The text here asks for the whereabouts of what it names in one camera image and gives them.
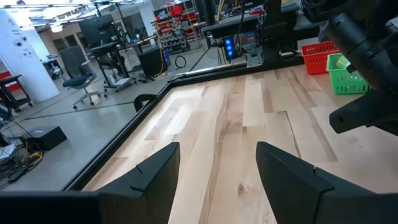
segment red plastic basket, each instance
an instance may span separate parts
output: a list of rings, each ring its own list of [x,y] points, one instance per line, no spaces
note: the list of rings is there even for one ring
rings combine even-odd
[[[340,52],[332,41],[306,45],[301,48],[305,68],[310,75],[327,73],[328,55]]]

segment black box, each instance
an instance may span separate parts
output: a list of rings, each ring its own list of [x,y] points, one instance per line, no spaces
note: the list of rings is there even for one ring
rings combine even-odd
[[[59,126],[37,127],[29,131],[26,141],[37,144],[41,150],[49,151],[67,139]]]

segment concrete floor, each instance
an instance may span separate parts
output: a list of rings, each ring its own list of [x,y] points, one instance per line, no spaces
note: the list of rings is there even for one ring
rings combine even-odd
[[[136,115],[133,105],[136,96],[143,93],[158,93],[172,75],[191,70],[200,58],[199,63],[195,65],[195,70],[218,65],[217,60],[208,57],[208,54],[216,55],[215,49],[210,49],[208,54],[204,54],[204,47],[199,47],[196,42],[190,42],[190,44],[190,51],[170,56],[171,65],[166,71],[168,74],[166,77],[154,82],[133,84],[119,93],[109,89],[108,99],[93,97],[95,106],[91,106],[86,101],[85,104],[77,105],[78,111],[72,108],[72,104],[84,91],[67,90],[62,87],[62,79],[55,80],[60,94],[49,100],[35,103],[33,107],[22,106],[18,120],[26,130],[38,126],[60,126],[68,140],[46,152],[43,161],[35,169],[3,190],[62,189]],[[128,54],[121,52],[121,54],[129,57],[129,60],[126,60],[128,70],[139,64],[135,52]],[[185,68],[176,68],[174,60],[178,55],[185,57],[187,61]],[[88,91],[103,91],[103,76],[94,62],[93,67],[98,72],[98,77],[88,87]],[[12,136],[21,133],[21,129],[9,123],[8,126],[2,128],[1,132],[6,136]]]

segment wood grain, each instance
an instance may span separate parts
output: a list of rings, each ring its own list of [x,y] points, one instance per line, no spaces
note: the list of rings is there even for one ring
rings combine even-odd
[[[267,141],[378,193],[398,191],[398,138],[361,127],[336,134],[328,116],[359,97],[334,95],[304,66],[170,90],[93,177],[95,190],[172,141],[180,175],[169,223],[276,223],[255,153]]]

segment green plastic basket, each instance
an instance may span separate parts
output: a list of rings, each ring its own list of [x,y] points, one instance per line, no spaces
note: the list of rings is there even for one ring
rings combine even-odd
[[[326,70],[329,72],[331,87],[336,94],[355,94],[366,93],[371,89],[369,84],[362,78],[358,72],[348,73],[346,69],[336,66],[341,53],[330,54]]]

